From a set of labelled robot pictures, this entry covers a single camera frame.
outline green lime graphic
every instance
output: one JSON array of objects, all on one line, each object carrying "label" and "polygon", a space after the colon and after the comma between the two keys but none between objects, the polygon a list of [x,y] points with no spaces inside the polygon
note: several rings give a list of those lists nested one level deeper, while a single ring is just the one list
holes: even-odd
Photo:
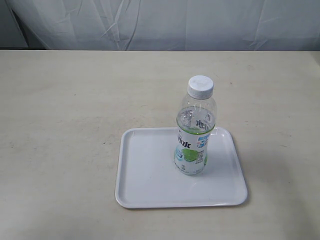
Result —
[{"label": "green lime graphic", "polygon": [[184,155],[184,160],[188,162],[193,162],[197,160],[198,152],[196,150],[190,150],[187,148],[182,149],[182,153]]}]

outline beige table surface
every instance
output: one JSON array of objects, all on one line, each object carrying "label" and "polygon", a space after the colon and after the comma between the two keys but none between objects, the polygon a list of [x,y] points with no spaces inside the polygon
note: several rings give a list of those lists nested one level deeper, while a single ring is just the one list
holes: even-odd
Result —
[{"label": "beige table surface", "polygon": [[[0,51],[1,240],[319,240],[320,52]],[[238,207],[128,210],[120,139],[173,127],[215,82],[249,189]]]}]

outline white plastic tray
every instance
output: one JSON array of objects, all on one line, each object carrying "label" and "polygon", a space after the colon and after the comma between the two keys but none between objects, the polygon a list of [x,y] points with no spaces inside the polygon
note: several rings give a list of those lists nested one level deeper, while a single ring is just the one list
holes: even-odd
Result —
[{"label": "white plastic tray", "polygon": [[121,139],[115,198],[129,209],[234,206],[248,195],[230,133],[215,128],[203,172],[188,176],[173,163],[177,128],[134,128]]}]

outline plastic bottle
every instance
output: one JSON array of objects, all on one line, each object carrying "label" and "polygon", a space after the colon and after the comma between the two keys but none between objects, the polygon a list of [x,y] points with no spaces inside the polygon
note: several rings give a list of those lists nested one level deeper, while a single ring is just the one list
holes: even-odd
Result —
[{"label": "plastic bottle", "polygon": [[190,78],[176,117],[178,144],[173,161],[187,175],[202,172],[207,164],[208,140],[217,117],[213,90],[211,78],[201,75]]}]

